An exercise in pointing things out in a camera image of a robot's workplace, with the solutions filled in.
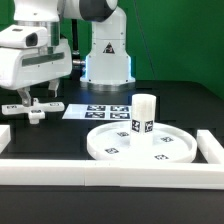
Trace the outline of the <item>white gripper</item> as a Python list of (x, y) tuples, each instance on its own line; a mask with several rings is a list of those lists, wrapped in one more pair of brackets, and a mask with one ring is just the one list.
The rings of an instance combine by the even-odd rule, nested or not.
[(40, 54), (38, 48), (0, 48), (0, 87), (18, 89), (24, 107), (32, 105), (28, 86), (49, 81), (48, 94), (56, 98), (60, 84), (56, 78), (69, 75), (71, 70), (72, 57), (66, 39), (60, 40), (52, 54)]

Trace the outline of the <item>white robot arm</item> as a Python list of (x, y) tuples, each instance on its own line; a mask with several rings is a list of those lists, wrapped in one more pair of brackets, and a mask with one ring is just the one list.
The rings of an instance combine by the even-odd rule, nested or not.
[(117, 89), (135, 82), (126, 52), (126, 14), (118, 0), (14, 0), (15, 23), (0, 32), (0, 87), (19, 92), (32, 104), (29, 87), (47, 82), (56, 92), (59, 79), (72, 71), (68, 40), (60, 36), (63, 18), (92, 24), (84, 86)]

